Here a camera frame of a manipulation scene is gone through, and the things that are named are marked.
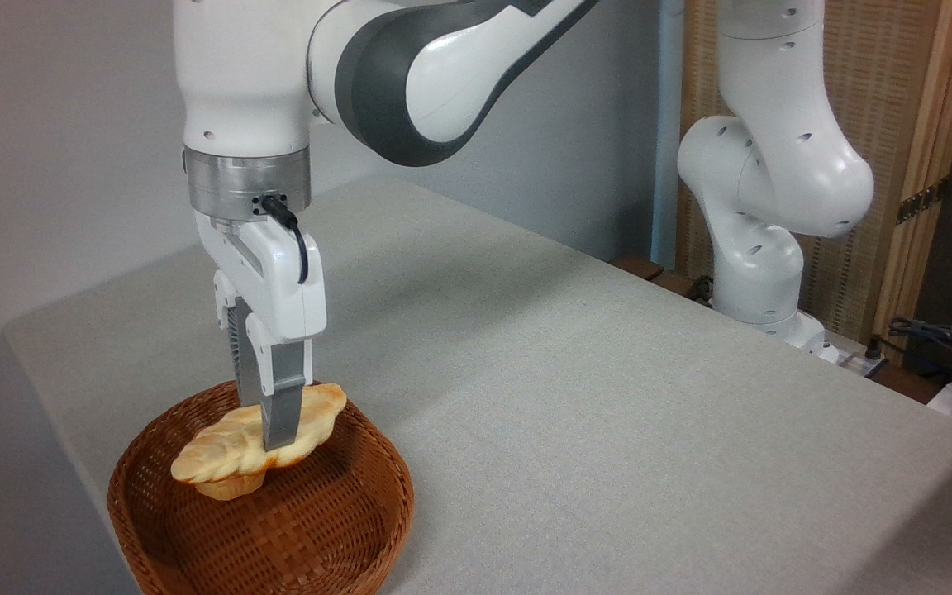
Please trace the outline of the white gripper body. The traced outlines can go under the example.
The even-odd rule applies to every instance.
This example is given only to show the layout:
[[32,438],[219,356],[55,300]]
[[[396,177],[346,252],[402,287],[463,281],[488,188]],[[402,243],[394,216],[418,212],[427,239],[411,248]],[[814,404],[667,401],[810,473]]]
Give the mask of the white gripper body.
[[272,219],[242,222],[230,233],[207,215],[195,215],[205,252],[273,334],[287,342],[320,335],[327,327],[320,249],[302,233],[307,277],[299,283],[301,256],[295,235]]

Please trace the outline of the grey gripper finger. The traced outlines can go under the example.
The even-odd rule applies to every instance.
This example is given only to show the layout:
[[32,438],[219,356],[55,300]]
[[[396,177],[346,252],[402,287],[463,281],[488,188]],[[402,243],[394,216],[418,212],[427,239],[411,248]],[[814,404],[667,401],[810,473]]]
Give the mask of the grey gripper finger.
[[313,382],[312,340],[287,342],[253,312],[245,319],[245,333],[255,357],[264,449],[293,445],[301,425],[303,391]]
[[227,333],[240,404],[242,407],[260,404],[262,389],[257,357],[246,332],[252,309],[221,270],[214,275],[214,293],[219,327]]

